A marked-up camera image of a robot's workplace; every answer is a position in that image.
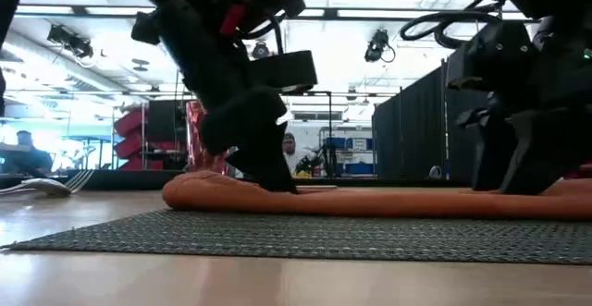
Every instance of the black machine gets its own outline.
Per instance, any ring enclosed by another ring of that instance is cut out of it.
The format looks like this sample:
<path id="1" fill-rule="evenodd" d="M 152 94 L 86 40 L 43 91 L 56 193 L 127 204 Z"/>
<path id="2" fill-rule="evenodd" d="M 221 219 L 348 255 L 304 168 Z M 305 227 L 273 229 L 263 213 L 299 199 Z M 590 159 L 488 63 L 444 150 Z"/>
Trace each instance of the black machine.
<path id="1" fill-rule="evenodd" d="M 315 173 L 315 167 L 321 164 L 323 164 L 323 158 L 322 151 L 319 150 L 318 152 L 314 153 L 314 157 L 304 157 L 300 162 L 298 162 L 294 173 L 299 174 L 304 172 L 310 174 L 313 177 Z"/>
<path id="2" fill-rule="evenodd" d="M 236 146 L 229 164 L 265 189 L 296 192 L 281 150 L 286 124 L 277 119 L 287 109 L 278 94 L 311 89 L 316 74 L 310 51 L 284 54 L 279 22 L 301 13 L 303 0 L 150 1 L 155 11 L 138 14 L 131 37 L 162 43 L 179 66 L 208 111 L 203 146 L 214 155 Z M 270 31 L 277 55 L 250 61 L 242 41 Z"/>
<path id="3" fill-rule="evenodd" d="M 592 2 L 510 0 L 527 17 L 543 19 L 531 41 L 522 23 L 490 15 L 507 0 L 480 6 L 483 1 L 413 20 L 401 37 L 434 34 L 440 45 L 456 49 L 449 59 L 449 88 L 489 92 L 488 106 L 458 119 L 480 134 L 473 188 L 539 194 L 592 159 Z M 406 33 L 425 21 L 439 24 Z M 463 42 L 444 33 L 458 21 L 487 25 Z"/>

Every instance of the person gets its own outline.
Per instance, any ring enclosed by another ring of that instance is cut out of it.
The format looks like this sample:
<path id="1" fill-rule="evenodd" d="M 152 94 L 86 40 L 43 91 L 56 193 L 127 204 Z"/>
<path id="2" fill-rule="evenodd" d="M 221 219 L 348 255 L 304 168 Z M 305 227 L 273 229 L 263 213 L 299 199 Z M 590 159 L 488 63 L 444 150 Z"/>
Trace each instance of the person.
<path id="1" fill-rule="evenodd" d="M 282 148 L 284 150 L 284 159 L 286 160 L 286 164 L 288 164 L 288 169 L 291 174 L 296 172 L 296 166 L 302 159 L 304 159 L 304 157 L 308 157 L 309 159 L 315 158 L 315 154 L 309 150 L 296 149 L 294 135 L 289 132 L 284 135 Z"/>
<path id="2" fill-rule="evenodd" d="M 17 138 L 18 145 L 31 147 L 31 150 L 26 154 L 26 157 L 21 163 L 36 169 L 44 175 L 51 173 L 52 165 L 54 164 L 52 157 L 48 152 L 35 148 L 32 135 L 26 130 L 21 130 L 17 133 Z M 24 173 L 26 171 L 21 171 L 17 165 L 11 164 L 10 160 L 6 160 L 5 165 L 3 166 L 3 172 Z"/>

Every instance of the person sitting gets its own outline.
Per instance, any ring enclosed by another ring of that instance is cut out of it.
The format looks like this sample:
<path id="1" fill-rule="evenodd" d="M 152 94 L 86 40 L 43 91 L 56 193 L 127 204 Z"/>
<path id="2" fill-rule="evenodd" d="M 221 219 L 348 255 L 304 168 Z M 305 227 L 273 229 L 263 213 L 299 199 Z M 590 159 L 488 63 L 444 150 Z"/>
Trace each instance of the person sitting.
<path id="1" fill-rule="evenodd" d="M 287 132 L 284 135 L 282 148 L 284 150 L 284 159 L 286 159 L 286 164 L 288 164 L 288 168 L 290 169 L 291 174 L 294 174 L 296 172 L 296 166 L 302 159 L 304 159 L 305 157 L 308 157 L 308 159 L 311 160 L 315 158 L 315 153 L 311 151 L 297 150 L 294 135 L 289 132 Z"/>
<path id="2" fill-rule="evenodd" d="M 28 146 L 31 150 L 23 155 L 20 155 L 18 162 L 17 158 L 7 157 L 3 165 L 4 173 L 27 173 L 23 166 L 34 169 L 42 175 L 47 175 L 52 171 L 54 164 L 52 157 L 48 152 L 39 150 L 33 145 L 33 138 L 30 132 L 21 130 L 17 133 L 18 145 Z"/>

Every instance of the ceiling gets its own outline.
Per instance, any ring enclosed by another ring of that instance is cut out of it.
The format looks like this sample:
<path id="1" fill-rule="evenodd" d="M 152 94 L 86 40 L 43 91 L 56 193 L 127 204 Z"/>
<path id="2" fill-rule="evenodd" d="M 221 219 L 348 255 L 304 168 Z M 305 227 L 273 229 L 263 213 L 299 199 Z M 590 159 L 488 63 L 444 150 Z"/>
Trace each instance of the ceiling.
<path id="1" fill-rule="evenodd" d="M 398 14 L 398 18 L 413 18 L 432 9 L 461 9 L 472 0 L 305 1 L 309 8 L 366 8 L 356 14 L 351 10 L 341 11 L 343 17 L 349 11 L 359 20 L 296 19 L 284 21 L 281 28 L 287 52 L 313 52 L 319 78 L 316 90 L 346 92 L 355 88 L 357 92 L 388 93 L 381 97 L 361 97 L 353 102 L 343 96 L 334 97 L 334 110 L 341 109 L 348 117 L 369 120 L 374 104 L 423 77 L 452 52 L 439 47 L 430 38 L 403 42 L 398 37 L 398 31 L 404 22 L 389 18 L 394 13 Z M 87 6 L 87 10 L 94 9 L 95 13 L 88 10 L 86 15 L 72 16 L 71 6 Z M 14 110 L 22 112 L 26 109 L 31 113 L 34 109 L 52 117 L 111 117 L 114 106 L 172 98 L 166 92 L 182 87 L 182 84 L 177 84 L 178 72 L 174 62 L 162 46 L 133 41 L 130 38 L 133 18 L 117 16 L 124 13 L 131 15 L 136 12 L 136 7 L 150 6 L 146 0 L 21 0 L 6 39 L 4 57 L 0 59 L 0 65 L 8 72 L 6 97 L 14 105 Z M 380 12 L 388 12 L 388 16 L 377 15 L 367 8 L 380 8 Z M 515 12 L 511 6 L 506 10 L 509 14 Z M 305 12 L 312 14 L 315 10 Z M 369 17 L 384 20 L 372 21 Z M 85 62 L 77 62 L 61 46 L 48 42 L 47 33 L 52 24 L 65 25 L 80 36 L 91 39 L 95 56 Z M 377 29 L 388 31 L 390 44 L 396 50 L 392 63 L 364 62 L 367 43 Z M 453 25 L 448 34 L 467 39 L 476 31 L 476 24 L 465 23 Z M 277 50 L 273 33 L 265 36 L 265 40 L 271 50 Z M 134 70 L 137 64 L 132 59 L 149 62 L 147 70 Z M 154 98 L 122 94 L 146 92 L 152 87 L 158 87 L 165 96 Z M 326 97 L 287 97 L 285 101 L 294 111 L 328 109 Z"/>

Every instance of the wall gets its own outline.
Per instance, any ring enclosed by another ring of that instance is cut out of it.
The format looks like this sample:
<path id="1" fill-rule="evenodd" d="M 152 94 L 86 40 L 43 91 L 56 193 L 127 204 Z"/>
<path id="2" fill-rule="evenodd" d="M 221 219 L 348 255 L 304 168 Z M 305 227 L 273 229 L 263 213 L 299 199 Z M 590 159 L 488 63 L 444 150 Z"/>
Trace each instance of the wall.
<path id="1" fill-rule="evenodd" d="M 317 150 L 319 147 L 319 131 L 322 128 L 328 128 L 328 122 L 299 122 L 289 121 L 287 132 L 294 134 L 296 139 L 296 145 L 298 148 L 310 148 Z M 342 123 L 334 122 L 333 129 L 336 128 L 351 128 L 352 130 L 334 130 L 332 132 L 333 137 L 341 138 L 372 138 L 371 130 L 355 130 L 356 126 L 360 126 L 364 129 L 372 127 L 370 123 Z"/>
<path id="2" fill-rule="evenodd" d="M 57 136 L 93 136 L 93 137 L 111 137 L 110 121 L 94 122 L 70 122 L 67 120 L 55 119 L 22 119 L 5 121 L 5 125 L 16 130 L 27 130 L 33 132 L 51 132 Z"/>

